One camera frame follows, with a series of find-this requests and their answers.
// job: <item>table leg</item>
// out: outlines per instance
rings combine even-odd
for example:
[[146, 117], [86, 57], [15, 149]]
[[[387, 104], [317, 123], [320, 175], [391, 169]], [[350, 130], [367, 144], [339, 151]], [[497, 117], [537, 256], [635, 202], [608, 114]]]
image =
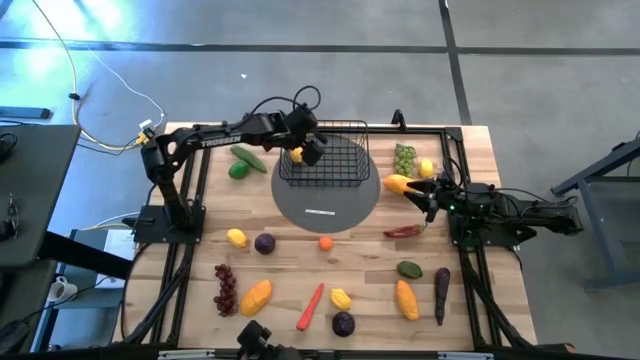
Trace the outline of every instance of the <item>table leg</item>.
[[125, 279], [131, 261], [47, 231], [39, 257]]

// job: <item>purple eggplant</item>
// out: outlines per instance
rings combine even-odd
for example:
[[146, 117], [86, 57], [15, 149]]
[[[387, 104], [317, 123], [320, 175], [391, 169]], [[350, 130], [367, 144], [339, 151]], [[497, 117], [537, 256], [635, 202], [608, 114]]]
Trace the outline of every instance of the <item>purple eggplant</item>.
[[442, 321], [444, 320], [444, 303], [447, 301], [449, 280], [451, 280], [449, 269], [440, 268], [436, 271], [436, 320], [438, 320], [438, 325], [440, 326], [442, 326]]

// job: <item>grapes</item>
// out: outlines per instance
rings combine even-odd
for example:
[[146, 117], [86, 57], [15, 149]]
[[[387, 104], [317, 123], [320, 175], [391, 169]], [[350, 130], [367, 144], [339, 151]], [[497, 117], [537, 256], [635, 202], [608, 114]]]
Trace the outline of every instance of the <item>grapes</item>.
[[416, 149], [412, 146], [396, 144], [394, 168], [397, 174], [411, 177], [413, 175], [413, 163], [416, 158]]
[[220, 294], [213, 298], [218, 315], [221, 317], [232, 316], [237, 312], [238, 300], [236, 298], [236, 278], [231, 272], [231, 266], [220, 264], [214, 266], [216, 277], [220, 279]]

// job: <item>orange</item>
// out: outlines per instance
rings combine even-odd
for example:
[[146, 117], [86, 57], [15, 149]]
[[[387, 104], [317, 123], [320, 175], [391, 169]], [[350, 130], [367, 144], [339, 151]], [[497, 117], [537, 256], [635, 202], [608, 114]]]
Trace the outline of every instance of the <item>orange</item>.
[[321, 236], [320, 239], [318, 239], [318, 247], [322, 251], [329, 251], [333, 247], [333, 240], [328, 236]]

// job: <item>round gray plate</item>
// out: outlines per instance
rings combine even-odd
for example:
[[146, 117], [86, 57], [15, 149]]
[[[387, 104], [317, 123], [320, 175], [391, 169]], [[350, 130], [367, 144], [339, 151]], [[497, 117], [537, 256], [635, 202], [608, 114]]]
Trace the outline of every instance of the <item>round gray plate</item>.
[[358, 187], [291, 186], [280, 178], [276, 163], [271, 191], [278, 209], [289, 221], [309, 231], [335, 233], [364, 220], [380, 197], [380, 176], [369, 157], [370, 175]]

